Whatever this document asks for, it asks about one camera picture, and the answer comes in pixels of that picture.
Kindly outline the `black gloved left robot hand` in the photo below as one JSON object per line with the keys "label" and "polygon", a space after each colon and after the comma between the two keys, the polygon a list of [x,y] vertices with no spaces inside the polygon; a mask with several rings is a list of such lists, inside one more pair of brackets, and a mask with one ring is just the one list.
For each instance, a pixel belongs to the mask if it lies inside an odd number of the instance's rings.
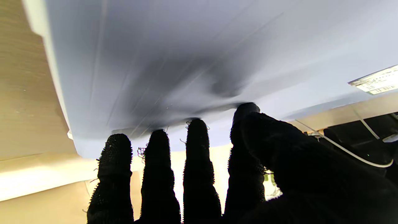
{"label": "black gloved left robot hand", "polygon": [[[338,145],[340,145],[347,151],[351,152],[352,154],[355,154],[356,156],[360,157],[361,159],[367,160],[368,162],[379,165],[387,165],[393,159],[389,147],[386,146],[384,143],[378,142],[377,140],[371,140],[370,142],[362,143],[359,146],[352,146],[347,142],[342,142],[337,137],[337,135],[329,128],[324,129],[324,136],[328,137],[333,142],[337,143]],[[361,167],[364,167],[368,170],[372,170],[373,172],[377,173],[382,177],[386,177],[388,168],[375,167],[373,165],[365,163],[360,159],[357,159],[355,156],[352,156],[349,153],[345,152],[344,150],[334,145],[325,138],[320,138],[318,141],[328,149],[340,152],[342,155],[354,161]]]}

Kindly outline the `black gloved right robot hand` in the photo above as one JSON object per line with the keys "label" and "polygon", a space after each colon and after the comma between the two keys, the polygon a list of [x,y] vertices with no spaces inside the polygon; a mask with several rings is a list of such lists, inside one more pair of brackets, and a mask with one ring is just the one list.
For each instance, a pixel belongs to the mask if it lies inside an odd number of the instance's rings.
{"label": "black gloved right robot hand", "polygon": [[260,113],[254,103],[235,111],[224,212],[214,187],[207,126],[187,128],[183,215],[174,192],[169,138],[151,133],[144,150],[141,215],[130,197],[132,147],[109,136],[98,159],[88,224],[396,224],[397,186],[295,126]]}

